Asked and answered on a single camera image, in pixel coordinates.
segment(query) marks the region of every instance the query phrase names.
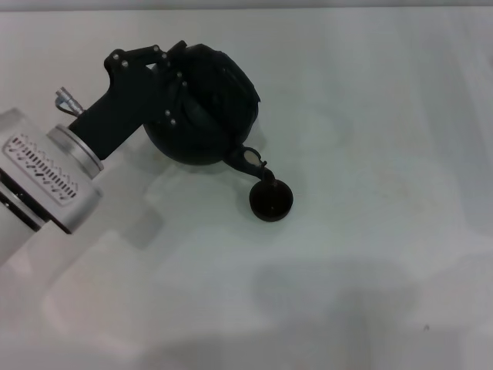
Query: white surface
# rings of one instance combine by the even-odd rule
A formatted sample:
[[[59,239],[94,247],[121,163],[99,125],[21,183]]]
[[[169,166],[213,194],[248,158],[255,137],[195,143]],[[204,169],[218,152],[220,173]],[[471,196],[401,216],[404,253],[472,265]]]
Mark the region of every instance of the white surface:
[[[0,11],[493,5],[492,0],[0,0]]]
[[[0,203],[0,266],[34,235],[3,203]]]
[[[493,361],[493,9],[0,15],[0,109],[45,131],[88,106],[116,48],[180,39],[255,83],[248,143],[295,203],[136,133],[94,217],[0,269],[0,332],[91,342],[141,369],[446,369]]]
[[[39,343],[27,338],[0,341],[0,361],[2,370],[130,370],[132,366],[81,343]]]

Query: teapot spout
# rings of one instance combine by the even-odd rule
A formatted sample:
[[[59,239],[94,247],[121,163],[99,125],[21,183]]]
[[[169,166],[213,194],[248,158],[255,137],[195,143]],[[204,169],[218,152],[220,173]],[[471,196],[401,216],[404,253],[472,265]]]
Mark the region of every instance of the teapot spout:
[[[260,179],[250,191],[250,206],[255,216],[266,222],[285,218],[293,206],[293,192],[265,167],[267,162],[262,161],[255,149],[240,146],[230,152],[224,162]]]
[[[259,152],[243,145],[230,151],[223,161],[235,170],[257,177],[260,180],[264,179],[267,171],[270,172],[265,168],[267,162],[262,161]]]

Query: black teapot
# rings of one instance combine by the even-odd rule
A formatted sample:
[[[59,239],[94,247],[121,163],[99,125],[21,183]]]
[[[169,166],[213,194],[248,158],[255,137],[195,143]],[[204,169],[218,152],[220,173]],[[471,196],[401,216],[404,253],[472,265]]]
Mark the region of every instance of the black teapot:
[[[223,161],[260,179],[250,205],[262,220],[284,218],[293,193],[266,168],[260,154],[243,145],[259,112],[252,82],[226,54],[181,41],[168,52],[155,45],[105,60],[107,93],[69,126],[104,160],[144,125],[168,157],[186,164]]]

